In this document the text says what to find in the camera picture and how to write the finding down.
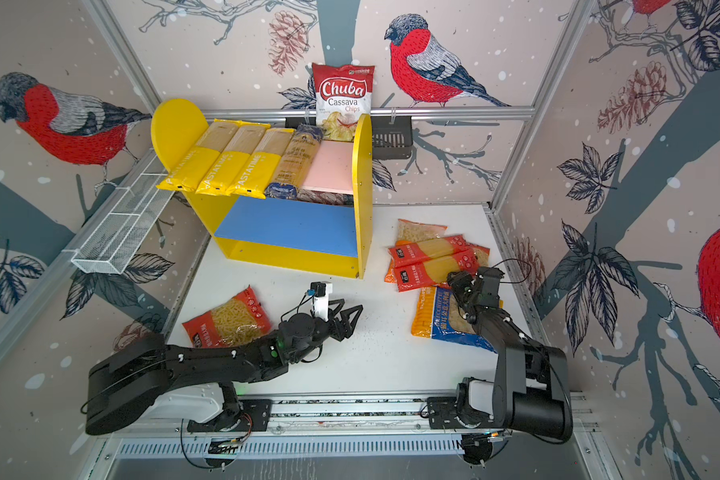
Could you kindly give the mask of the red spaghetti bag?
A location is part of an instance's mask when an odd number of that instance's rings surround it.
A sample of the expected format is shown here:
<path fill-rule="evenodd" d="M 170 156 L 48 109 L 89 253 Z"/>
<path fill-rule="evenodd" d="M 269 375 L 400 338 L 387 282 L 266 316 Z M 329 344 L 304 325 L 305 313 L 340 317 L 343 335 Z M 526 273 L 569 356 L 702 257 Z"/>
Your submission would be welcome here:
<path fill-rule="evenodd" d="M 462 235 L 433 238 L 405 243 L 388 249 L 394 268 L 424 263 L 454 253 L 466 251 L 468 242 Z"/>
<path fill-rule="evenodd" d="M 449 256 L 422 263 L 397 267 L 393 275 L 399 292 L 445 284 L 451 273 L 466 271 L 475 274 L 479 267 L 474 251 L 469 248 Z"/>

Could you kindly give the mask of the yellow Pastatime spaghetti bag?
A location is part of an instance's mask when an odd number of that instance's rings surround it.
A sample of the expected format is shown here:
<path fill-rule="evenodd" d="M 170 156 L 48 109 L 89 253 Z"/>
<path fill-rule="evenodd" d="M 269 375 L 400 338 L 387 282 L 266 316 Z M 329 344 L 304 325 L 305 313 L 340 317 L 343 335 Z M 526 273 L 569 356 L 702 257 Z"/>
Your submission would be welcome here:
<path fill-rule="evenodd" d="M 237 129 L 215 160 L 195 192 L 205 195 L 230 195 L 232 183 L 250 159 L 269 124 L 235 121 Z"/>
<path fill-rule="evenodd" d="M 270 128 L 225 190 L 226 195 L 265 199 L 265 189 L 286 151 L 295 130 Z"/>
<path fill-rule="evenodd" d="M 156 188 L 194 192 L 231 141 L 240 125 L 237 121 L 214 121 Z"/>

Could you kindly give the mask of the blue spaghetti bag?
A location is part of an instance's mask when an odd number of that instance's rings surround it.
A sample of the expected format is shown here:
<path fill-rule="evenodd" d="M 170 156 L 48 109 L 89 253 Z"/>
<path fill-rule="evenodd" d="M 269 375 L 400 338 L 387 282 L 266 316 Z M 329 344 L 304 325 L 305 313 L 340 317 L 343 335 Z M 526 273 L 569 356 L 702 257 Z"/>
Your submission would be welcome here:
<path fill-rule="evenodd" d="M 316 125 L 300 124 L 265 189 L 267 198 L 295 200 L 323 140 Z"/>

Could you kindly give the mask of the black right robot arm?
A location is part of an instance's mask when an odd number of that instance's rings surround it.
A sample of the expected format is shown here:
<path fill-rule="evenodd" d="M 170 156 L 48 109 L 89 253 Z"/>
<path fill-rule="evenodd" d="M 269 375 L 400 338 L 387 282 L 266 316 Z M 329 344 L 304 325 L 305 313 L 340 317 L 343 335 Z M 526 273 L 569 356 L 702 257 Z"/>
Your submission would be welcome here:
<path fill-rule="evenodd" d="M 468 428 L 515 430 L 565 443 L 573 433 L 566 355 L 526 335 L 500 306 L 503 276 L 498 268 L 480 267 L 447 278 L 467 323 L 497 354 L 492 381 L 466 377 L 458 385 L 457 418 Z"/>

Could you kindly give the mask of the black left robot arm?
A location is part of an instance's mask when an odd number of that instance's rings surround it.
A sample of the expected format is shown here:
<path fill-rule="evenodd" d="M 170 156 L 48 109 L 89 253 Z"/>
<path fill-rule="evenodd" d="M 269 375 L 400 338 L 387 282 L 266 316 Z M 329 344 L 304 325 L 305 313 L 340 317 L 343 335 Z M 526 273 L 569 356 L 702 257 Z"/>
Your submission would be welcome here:
<path fill-rule="evenodd" d="M 321 350 L 327 339 L 350 338 L 362 312 L 361 305 L 345 308 L 342 299 L 331 300 L 326 319 L 297 313 L 270 333 L 235 347 L 181 347 L 159 336 L 134 342 L 90 369 L 87 400 L 81 407 L 85 432 L 98 436 L 121 430 L 142 417 L 158 397 L 204 384 L 222 388 L 223 410 L 206 422 L 192 420 L 191 429 L 230 428 L 243 415 L 236 383 L 270 381 Z"/>

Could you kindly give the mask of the red short pasta bag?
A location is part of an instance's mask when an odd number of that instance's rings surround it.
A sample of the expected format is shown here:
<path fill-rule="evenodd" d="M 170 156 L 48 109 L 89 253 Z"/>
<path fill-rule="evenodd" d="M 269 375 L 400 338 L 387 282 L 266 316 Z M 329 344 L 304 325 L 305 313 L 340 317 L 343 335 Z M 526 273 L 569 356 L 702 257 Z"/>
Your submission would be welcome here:
<path fill-rule="evenodd" d="M 490 249 L 489 248 L 480 246 L 480 245 L 474 245 L 474 244 L 471 244 L 470 247 L 472 248 L 472 250 L 475 254 L 477 264 L 480 267 L 490 267 L 491 266 Z"/>

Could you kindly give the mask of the blue orange pasta bag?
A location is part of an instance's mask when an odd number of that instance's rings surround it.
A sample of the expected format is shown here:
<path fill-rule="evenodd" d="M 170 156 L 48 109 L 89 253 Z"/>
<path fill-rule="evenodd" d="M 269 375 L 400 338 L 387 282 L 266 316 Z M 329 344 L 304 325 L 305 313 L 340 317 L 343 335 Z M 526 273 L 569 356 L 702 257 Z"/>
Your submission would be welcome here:
<path fill-rule="evenodd" d="M 477 335 L 462 316 L 452 291 L 440 286 L 419 291 L 411 334 L 494 352 L 490 343 Z"/>

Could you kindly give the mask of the yellow pink blue shelf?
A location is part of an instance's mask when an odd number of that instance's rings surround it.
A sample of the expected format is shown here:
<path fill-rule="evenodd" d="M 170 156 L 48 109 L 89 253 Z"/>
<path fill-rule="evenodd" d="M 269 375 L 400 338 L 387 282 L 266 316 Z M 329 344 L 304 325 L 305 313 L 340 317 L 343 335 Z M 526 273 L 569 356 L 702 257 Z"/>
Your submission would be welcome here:
<path fill-rule="evenodd" d="M 188 193 L 186 199 L 231 260 L 361 279 L 373 237 L 372 121 L 352 149 L 352 206 Z"/>

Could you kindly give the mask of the orange macaroni bag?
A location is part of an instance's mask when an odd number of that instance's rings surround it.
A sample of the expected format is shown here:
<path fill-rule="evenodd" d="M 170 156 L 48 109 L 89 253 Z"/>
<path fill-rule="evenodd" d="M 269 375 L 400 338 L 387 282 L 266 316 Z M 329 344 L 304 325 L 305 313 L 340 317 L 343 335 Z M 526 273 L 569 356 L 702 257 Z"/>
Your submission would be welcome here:
<path fill-rule="evenodd" d="M 397 237 L 394 244 L 394 248 L 399 248 L 402 245 L 408 243 L 417 243 L 420 241 L 432 240 L 436 238 L 443 238 L 446 236 L 448 227 L 444 225 L 428 224 L 414 222 L 406 219 L 398 219 L 397 222 Z M 387 255 L 390 260 L 387 272 L 384 277 L 384 282 L 394 284 L 398 291 L 397 280 L 395 277 L 394 270 L 396 268 L 395 260 Z"/>

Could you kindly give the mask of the red macaroni bag left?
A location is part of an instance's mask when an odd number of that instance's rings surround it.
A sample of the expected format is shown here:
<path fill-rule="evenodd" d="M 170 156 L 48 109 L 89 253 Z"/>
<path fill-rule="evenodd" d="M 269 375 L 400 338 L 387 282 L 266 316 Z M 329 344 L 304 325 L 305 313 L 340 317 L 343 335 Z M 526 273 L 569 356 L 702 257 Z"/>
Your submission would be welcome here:
<path fill-rule="evenodd" d="M 182 326 L 195 348 L 245 345 L 272 330 L 272 323 L 251 286 Z"/>

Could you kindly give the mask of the Chuba cassava chips bag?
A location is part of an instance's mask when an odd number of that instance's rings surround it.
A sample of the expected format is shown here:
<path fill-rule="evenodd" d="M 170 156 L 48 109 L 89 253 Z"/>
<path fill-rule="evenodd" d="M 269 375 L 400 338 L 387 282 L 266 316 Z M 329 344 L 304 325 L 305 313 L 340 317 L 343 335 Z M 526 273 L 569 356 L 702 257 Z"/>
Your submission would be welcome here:
<path fill-rule="evenodd" d="M 316 125 L 325 140 L 354 140 L 360 117 L 372 109 L 374 73 L 374 66 L 312 64 Z"/>

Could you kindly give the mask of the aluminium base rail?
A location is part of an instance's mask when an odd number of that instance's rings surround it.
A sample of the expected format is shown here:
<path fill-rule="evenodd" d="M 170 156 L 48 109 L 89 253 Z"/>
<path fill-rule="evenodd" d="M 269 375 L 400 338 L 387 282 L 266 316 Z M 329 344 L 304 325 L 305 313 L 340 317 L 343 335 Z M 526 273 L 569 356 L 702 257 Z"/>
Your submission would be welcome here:
<path fill-rule="evenodd" d="M 246 397 L 247 418 L 230 431 L 191 432 L 170 420 L 145 420 L 97 442 L 88 476 L 117 461 L 184 460 L 205 469 L 234 461 L 455 454 L 477 464 L 526 433 L 470 426 L 448 393 Z"/>

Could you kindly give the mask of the black wall basket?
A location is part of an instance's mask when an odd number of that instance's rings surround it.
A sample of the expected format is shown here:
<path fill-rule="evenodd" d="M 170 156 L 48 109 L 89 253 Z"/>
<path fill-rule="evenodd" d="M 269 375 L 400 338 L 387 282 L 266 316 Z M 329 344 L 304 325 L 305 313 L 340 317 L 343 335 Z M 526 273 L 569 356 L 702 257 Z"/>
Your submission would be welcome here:
<path fill-rule="evenodd" d="M 373 159 L 410 159 L 414 150 L 410 117 L 374 116 L 372 120 Z"/>

